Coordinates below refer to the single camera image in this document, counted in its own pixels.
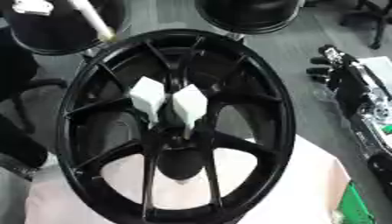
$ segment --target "green container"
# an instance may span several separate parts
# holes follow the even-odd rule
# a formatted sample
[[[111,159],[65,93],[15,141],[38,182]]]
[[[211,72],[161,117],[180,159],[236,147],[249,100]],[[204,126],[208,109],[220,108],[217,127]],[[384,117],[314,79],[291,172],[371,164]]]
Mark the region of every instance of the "green container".
[[[375,224],[375,217],[368,211],[353,181],[343,194],[339,211],[344,215],[343,224]]]

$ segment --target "black rim on rack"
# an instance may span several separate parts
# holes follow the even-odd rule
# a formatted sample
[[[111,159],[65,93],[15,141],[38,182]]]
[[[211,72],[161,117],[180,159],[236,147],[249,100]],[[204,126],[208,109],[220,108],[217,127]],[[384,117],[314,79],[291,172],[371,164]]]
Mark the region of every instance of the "black rim on rack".
[[[142,76],[164,83],[167,94],[193,83],[207,97],[207,114],[197,121],[190,139],[181,144],[202,158],[211,193],[208,205],[184,210],[153,206],[155,168],[160,155],[167,151],[167,142],[171,141],[168,136],[171,138],[170,133],[181,125],[166,119],[170,107],[167,102],[159,112],[162,122],[147,128],[145,114],[137,111],[128,97],[129,89]],[[244,105],[243,114],[256,143],[215,129],[227,105]],[[140,137],[111,150],[88,151],[88,139],[92,130],[97,130],[91,123],[98,123],[101,113],[119,111],[134,117]],[[264,131],[262,114],[271,125]],[[255,52],[206,31],[163,30],[116,43],[89,61],[62,102],[56,144],[60,166],[71,187],[111,221],[224,223],[259,203],[280,179],[292,153],[295,133],[289,94],[277,74]],[[220,147],[245,151],[257,158],[257,167],[248,178],[225,197],[221,197],[213,156],[214,149]],[[105,164],[137,153],[144,156],[141,204],[124,198],[100,174]]]

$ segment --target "wheel rim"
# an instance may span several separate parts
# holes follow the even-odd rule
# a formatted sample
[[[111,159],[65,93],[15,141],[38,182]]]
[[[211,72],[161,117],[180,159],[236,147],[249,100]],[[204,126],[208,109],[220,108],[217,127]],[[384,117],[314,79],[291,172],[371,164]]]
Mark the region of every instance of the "wheel rim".
[[[152,75],[155,79],[164,82],[167,92],[175,92],[176,88],[179,88],[178,83],[181,83],[185,77],[182,74],[187,73],[186,78],[209,98],[208,113],[198,121],[188,142],[194,145],[203,157],[212,195],[209,205],[185,210],[164,210],[151,206],[153,185],[151,177],[154,172],[150,170],[151,167],[157,166],[158,155],[163,150],[165,139],[162,134],[166,133],[166,125],[158,125],[152,130],[146,128],[145,116],[131,106],[131,100],[126,94],[131,86],[124,84],[126,81],[119,76],[121,67],[127,66],[124,59],[129,63],[137,60],[141,55],[140,52],[147,53],[155,59],[160,69],[166,71],[164,74],[171,74],[171,77],[161,73]],[[224,53],[229,62],[230,60],[235,62],[230,62],[232,66],[226,71],[225,79],[195,80],[193,75],[202,77],[200,76],[202,71],[194,68],[194,61],[203,57],[211,60],[216,53]],[[251,94],[252,91],[249,92],[249,89],[244,91],[245,88],[241,85],[233,88],[227,84],[226,78],[234,79],[239,76],[238,70],[242,69],[245,69],[246,73],[240,72],[240,74],[251,77],[252,82],[257,83],[264,92]],[[133,84],[137,80],[136,76],[130,78]],[[112,88],[118,89],[117,92],[109,94],[109,97],[106,95],[106,99],[100,98],[98,101],[95,99],[95,102],[91,103],[89,95],[98,95],[97,93],[101,93],[108,83],[111,83]],[[269,118],[274,119],[276,127],[270,146],[274,151],[264,148],[259,143],[250,143],[214,129],[217,116],[223,106],[243,103],[268,110]],[[86,119],[100,112],[118,111],[124,108],[135,117],[141,131],[140,139],[115,147],[109,153],[86,156],[87,153],[80,149],[81,145],[78,143],[81,138],[88,136],[83,134]],[[289,161],[294,137],[295,119],[290,97],[283,83],[262,58],[247,47],[216,34],[194,30],[167,30],[126,39],[99,53],[88,63],[75,78],[62,102],[58,119],[57,150],[60,166],[75,192],[96,212],[116,223],[130,223],[130,221],[222,223],[246,213],[271,190]],[[233,145],[239,151],[256,154],[254,156],[261,163],[238,189],[221,198],[212,151],[218,147],[233,148]],[[134,153],[142,153],[147,164],[144,167],[144,173],[147,175],[144,175],[143,205],[124,198],[111,188],[100,174],[101,168],[108,162]]]

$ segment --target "office chair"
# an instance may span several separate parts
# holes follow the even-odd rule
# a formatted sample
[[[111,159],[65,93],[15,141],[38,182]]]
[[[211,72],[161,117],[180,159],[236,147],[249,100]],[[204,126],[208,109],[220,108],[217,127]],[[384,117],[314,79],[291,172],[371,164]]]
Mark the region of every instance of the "office chair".
[[[383,8],[369,0],[358,0],[355,9],[344,15],[340,24],[346,26],[353,18],[374,20],[377,23],[377,28],[374,41],[369,47],[372,49],[379,49],[382,45],[385,28],[387,25],[392,24],[392,18],[389,16],[391,10],[392,0],[388,0],[388,4]]]
[[[44,146],[32,140],[0,115],[0,167],[27,180],[48,157]]]
[[[39,68],[38,63],[30,52],[15,43],[9,27],[0,29],[0,102],[11,99],[14,103],[24,130],[31,134],[35,126],[29,119],[22,94],[25,91],[45,86],[66,88],[67,83],[62,79],[32,80]]]

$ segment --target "floor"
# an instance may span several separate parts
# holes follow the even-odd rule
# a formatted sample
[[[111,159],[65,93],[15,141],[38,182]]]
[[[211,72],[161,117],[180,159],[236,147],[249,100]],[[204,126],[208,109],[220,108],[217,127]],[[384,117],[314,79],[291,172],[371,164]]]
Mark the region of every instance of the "floor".
[[[198,15],[191,0],[129,2],[131,27],[122,33],[122,37],[164,28],[214,30]],[[392,204],[385,199],[375,178],[361,160],[358,144],[337,109],[331,103],[318,99],[318,85],[309,82],[305,73],[310,65],[309,58],[317,55],[318,47],[324,44],[336,45],[357,57],[385,55],[392,59],[392,29],[387,29],[382,48],[373,51],[367,47],[374,35],[370,31],[371,24],[350,28],[338,25],[340,15],[353,5],[354,1],[341,0],[329,5],[321,4],[318,8],[303,9],[287,28],[249,37],[247,45],[276,69],[290,90],[297,113],[297,133],[342,161],[378,223],[387,224],[392,221]],[[37,56],[37,60],[42,66],[38,77],[61,77],[68,81],[72,81],[81,64],[79,55]],[[55,117],[62,95],[60,90],[48,88],[31,92],[24,98],[32,120],[38,124],[37,133],[33,137],[50,150],[53,150]],[[20,123],[8,102],[1,105],[0,112],[15,123]],[[14,207],[23,210],[23,204],[20,204],[19,208],[16,205]],[[21,220],[13,219],[4,223],[18,224],[22,223]]]

